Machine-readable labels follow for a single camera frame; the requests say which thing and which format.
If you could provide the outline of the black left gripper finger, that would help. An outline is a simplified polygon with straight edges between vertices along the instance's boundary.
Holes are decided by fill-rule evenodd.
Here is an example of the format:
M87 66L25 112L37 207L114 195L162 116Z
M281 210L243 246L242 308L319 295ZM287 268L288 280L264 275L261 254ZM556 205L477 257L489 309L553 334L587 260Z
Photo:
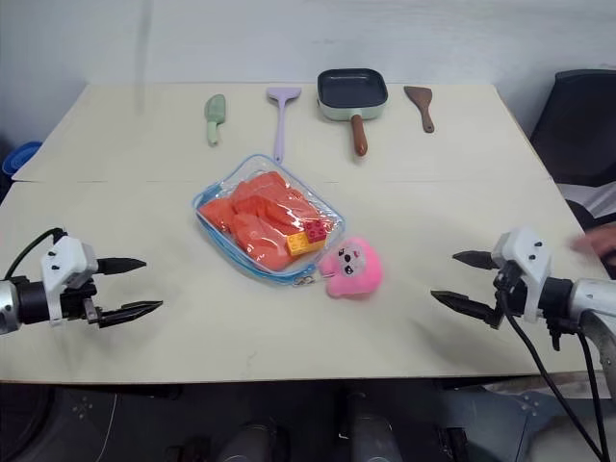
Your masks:
M97 274L114 275L137 270L146 263L134 258L102 258L97 260Z
M121 305L119 309L102 311L97 309L97 324L100 328L134 321L164 304L162 300L142 300Z

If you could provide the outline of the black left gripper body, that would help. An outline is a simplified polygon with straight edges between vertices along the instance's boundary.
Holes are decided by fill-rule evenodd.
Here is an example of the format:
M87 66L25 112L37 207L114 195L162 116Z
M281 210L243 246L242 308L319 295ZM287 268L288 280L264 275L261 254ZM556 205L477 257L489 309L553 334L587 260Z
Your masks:
M93 282L87 282L78 289L66 289L60 297L62 319L65 321L86 321L102 327L102 309L94 304L97 289Z

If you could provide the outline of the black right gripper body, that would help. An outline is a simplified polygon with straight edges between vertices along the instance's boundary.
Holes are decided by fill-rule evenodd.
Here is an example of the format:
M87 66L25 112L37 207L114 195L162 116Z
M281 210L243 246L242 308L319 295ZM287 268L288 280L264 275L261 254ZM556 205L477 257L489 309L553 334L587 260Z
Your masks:
M522 280L521 268L513 261L506 261L501 266L493 262L491 269L497 270L498 273L493 281L493 285L497 290L495 292L496 304L489 318L502 319L504 317L500 293L504 293L509 312L514 317L521 317L525 311L527 296L527 287L526 283Z

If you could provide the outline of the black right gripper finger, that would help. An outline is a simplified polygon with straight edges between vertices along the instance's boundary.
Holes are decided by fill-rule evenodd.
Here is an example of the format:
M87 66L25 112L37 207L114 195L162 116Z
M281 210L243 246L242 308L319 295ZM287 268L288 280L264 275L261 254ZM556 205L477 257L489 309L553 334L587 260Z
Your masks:
M430 294L450 310L477 320L494 329L501 326L501 310L489 305L471 300L467 295L451 291L431 290Z
M496 270L499 268L489 251L466 250L453 254L452 258L477 269Z

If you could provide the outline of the person's bare hand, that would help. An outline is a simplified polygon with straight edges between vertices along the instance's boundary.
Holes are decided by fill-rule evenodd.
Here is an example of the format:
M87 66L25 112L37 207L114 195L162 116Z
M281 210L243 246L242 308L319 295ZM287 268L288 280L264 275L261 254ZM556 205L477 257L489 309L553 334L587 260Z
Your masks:
M571 248L582 253L594 253L610 266L615 266L616 229L606 225L588 230L573 240Z

